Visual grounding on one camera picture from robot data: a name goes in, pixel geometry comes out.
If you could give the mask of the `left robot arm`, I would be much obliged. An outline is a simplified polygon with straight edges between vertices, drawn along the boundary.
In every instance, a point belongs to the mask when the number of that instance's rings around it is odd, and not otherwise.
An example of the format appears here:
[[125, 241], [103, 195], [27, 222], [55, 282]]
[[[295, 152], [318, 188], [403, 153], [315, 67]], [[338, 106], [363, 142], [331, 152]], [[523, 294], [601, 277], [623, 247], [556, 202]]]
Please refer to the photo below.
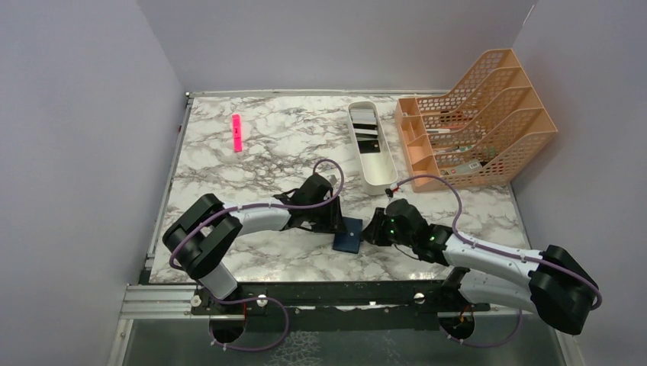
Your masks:
[[332, 184], [317, 173], [303, 185], [266, 202], [236, 205], [204, 194], [163, 234], [175, 268], [211, 292], [222, 313], [240, 302], [236, 278], [222, 262], [239, 236], [265, 231], [300, 229], [312, 233], [345, 233], [340, 199]]

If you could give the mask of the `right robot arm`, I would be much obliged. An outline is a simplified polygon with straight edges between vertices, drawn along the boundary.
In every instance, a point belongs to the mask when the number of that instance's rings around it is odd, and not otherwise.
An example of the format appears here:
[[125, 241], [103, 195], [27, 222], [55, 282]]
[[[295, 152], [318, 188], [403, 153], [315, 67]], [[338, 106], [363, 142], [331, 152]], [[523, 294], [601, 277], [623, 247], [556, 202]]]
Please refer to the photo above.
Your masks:
[[601, 305], [598, 285], [566, 249], [513, 249], [476, 239], [428, 223], [405, 199], [376, 208], [361, 237], [376, 246], [407, 246], [423, 262], [458, 271], [459, 281], [440, 290], [440, 300], [450, 310], [467, 303], [504, 305], [579, 335], [589, 313]]

